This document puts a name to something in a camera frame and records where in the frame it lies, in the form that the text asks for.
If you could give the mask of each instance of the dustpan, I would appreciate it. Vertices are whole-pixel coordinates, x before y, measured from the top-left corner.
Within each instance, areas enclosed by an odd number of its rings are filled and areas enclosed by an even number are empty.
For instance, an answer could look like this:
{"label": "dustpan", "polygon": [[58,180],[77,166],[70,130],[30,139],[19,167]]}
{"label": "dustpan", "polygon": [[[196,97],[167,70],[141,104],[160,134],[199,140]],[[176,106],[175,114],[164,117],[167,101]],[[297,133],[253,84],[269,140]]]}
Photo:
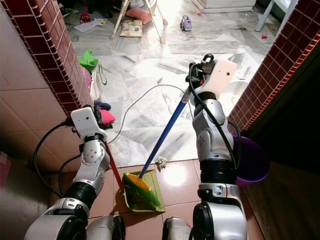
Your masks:
{"label": "dustpan", "polygon": [[[130,174],[133,175],[139,175],[140,171],[136,172],[130,172]],[[159,212],[159,213],[164,213],[166,211],[165,208],[165,203],[162,198],[160,186],[157,180],[157,175],[155,170],[148,170],[145,172],[143,175],[143,180],[151,187],[152,191],[155,193],[156,197],[158,198],[160,202],[160,206],[157,206],[155,209],[151,210],[146,207],[144,207],[143,204],[137,203],[137,202],[132,202],[131,199],[127,199],[126,193],[124,193],[124,200],[126,206],[133,212],[138,212],[138,213],[154,213],[154,212]]]}

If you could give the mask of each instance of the red tile wall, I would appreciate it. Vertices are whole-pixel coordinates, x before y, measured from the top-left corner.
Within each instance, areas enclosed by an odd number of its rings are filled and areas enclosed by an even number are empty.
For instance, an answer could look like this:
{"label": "red tile wall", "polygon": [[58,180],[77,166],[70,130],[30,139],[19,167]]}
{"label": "red tile wall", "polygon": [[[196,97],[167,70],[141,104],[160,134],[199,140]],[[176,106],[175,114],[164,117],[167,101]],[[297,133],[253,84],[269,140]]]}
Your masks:
{"label": "red tile wall", "polygon": [[320,0],[299,0],[229,119],[244,132],[320,40]]}
{"label": "red tile wall", "polygon": [[93,105],[57,0],[1,0],[34,63],[64,112]]}

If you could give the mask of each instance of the green dustpan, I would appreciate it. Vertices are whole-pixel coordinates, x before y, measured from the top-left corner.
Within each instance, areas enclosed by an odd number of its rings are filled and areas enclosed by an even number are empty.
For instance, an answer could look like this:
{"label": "green dustpan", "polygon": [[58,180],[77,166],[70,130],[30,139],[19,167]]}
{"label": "green dustpan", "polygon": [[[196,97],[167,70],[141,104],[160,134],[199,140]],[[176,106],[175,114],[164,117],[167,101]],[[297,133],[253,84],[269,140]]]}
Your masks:
{"label": "green dustpan", "polygon": [[[140,171],[136,171],[136,172],[130,172],[130,174],[133,175],[139,175]],[[152,191],[155,193],[156,197],[158,198],[159,202],[160,202],[160,206],[156,207],[155,210],[150,210],[150,209],[143,209],[143,205],[135,205],[135,206],[130,206],[128,203],[128,199],[127,199],[127,195],[126,193],[124,193],[124,200],[125,200],[125,204],[126,206],[131,209],[131,211],[133,212],[139,212],[139,213],[152,213],[152,212],[160,212],[163,213],[166,211],[165,208],[165,203],[164,200],[162,198],[162,194],[161,194],[161,190],[160,190],[160,186],[157,180],[157,175],[155,170],[148,170],[145,172],[145,174],[143,175],[143,180],[151,187]]]}

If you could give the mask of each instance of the pink cushion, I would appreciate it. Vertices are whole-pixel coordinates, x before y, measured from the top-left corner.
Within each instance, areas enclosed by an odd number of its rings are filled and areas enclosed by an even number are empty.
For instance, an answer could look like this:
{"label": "pink cushion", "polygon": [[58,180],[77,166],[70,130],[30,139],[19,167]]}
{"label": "pink cushion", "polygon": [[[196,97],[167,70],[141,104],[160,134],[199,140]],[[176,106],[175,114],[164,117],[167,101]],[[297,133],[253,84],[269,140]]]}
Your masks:
{"label": "pink cushion", "polygon": [[152,20],[150,13],[139,7],[131,8],[130,10],[126,11],[126,14],[132,18],[141,20],[143,25]]}
{"label": "pink cushion", "polygon": [[107,110],[101,109],[100,113],[102,115],[103,124],[111,124],[116,120],[116,118]]}

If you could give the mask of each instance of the purple bucket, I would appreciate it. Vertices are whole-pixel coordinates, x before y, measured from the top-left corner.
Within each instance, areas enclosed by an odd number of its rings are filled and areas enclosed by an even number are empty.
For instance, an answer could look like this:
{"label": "purple bucket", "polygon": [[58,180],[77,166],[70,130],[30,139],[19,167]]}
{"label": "purple bucket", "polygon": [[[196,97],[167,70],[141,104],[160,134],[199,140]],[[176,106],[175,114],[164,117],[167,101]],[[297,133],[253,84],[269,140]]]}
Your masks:
{"label": "purple bucket", "polygon": [[[233,154],[238,159],[238,137],[233,136]],[[268,175],[270,164],[264,150],[249,138],[241,137],[241,159],[236,184],[245,187],[262,181]]]}

